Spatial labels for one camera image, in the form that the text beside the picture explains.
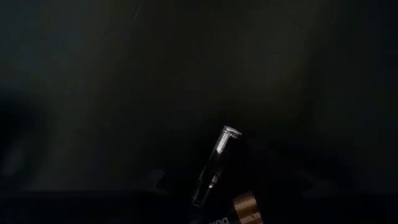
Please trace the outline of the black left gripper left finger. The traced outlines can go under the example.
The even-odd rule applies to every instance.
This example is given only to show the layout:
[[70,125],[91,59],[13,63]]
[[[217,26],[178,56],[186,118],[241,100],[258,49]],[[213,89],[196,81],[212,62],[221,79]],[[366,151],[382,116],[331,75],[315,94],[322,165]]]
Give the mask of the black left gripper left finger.
[[147,224],[185,221],[197,179],[198,147],[191,141],[148,140],[141,161],[141,220]]

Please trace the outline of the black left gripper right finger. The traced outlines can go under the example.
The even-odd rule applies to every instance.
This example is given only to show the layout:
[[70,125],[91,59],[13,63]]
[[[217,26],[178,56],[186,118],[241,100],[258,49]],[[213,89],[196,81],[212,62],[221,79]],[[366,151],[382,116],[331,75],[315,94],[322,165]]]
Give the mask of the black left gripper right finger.
[[267,141],[249,140],[251,188],[264,224],[294,224],[303,218],[303,191],[311,184]]

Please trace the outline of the orange and black battery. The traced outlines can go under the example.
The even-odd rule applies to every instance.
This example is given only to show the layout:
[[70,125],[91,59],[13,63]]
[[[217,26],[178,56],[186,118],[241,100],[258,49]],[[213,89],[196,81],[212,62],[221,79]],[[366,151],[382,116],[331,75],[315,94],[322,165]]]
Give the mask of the orange and black battery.
[[211,211],[206,224],[263,224],[255,196],[251,192],[219,205]]

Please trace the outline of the silver and black battery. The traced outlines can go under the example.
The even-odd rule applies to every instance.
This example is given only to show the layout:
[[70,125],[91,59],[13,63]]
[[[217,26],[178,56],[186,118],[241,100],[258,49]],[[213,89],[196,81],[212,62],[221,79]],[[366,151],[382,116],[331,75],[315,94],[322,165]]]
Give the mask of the silver and black battery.
[[210,192],[219,181],[229,156],[237,147],[242,136],[241,132],[230,126],[224,126],[222,129],[195,186],[192,197],[192,204],[195,207],[204,206]]

